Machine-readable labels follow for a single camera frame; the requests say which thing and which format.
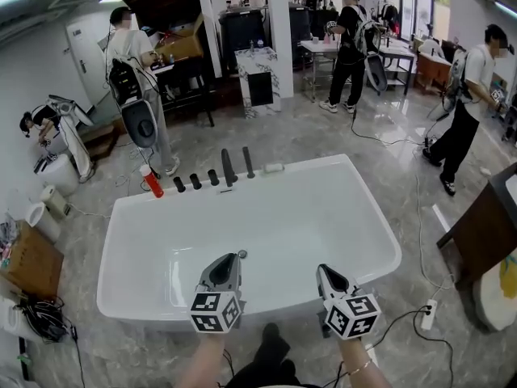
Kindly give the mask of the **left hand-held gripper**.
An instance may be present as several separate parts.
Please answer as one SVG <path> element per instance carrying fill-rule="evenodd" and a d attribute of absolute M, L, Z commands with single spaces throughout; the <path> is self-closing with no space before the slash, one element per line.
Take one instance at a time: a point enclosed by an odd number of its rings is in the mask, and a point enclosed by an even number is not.
<path fill-rule="evenodd" d="M 232 279 L 217 285 L 209 277 Z M 210 263 L 202 272 L 195 288 L 190 308 L 190 320 L 197 333 L 229 333 L 242 316 L 240 290 L 242 284 L 241 258 L 227 253 Z"/>

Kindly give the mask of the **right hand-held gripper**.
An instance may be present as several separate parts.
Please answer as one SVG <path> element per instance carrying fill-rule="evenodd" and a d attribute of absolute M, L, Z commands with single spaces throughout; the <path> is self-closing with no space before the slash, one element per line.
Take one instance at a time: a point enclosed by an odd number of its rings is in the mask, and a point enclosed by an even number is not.
<path fill-rule="evenodd" d="M 354 277 L 346 277 L 328 264 L 317 266 L 317 286 L 321 296 L 330 296 L 333 289 L 358 289 Z M 324 338 L 360 339 L 372 332 L 381 316 L 374 295 L 361 289 L 341 297 L 324 298 L 323 306 L 318 318 Z"/>

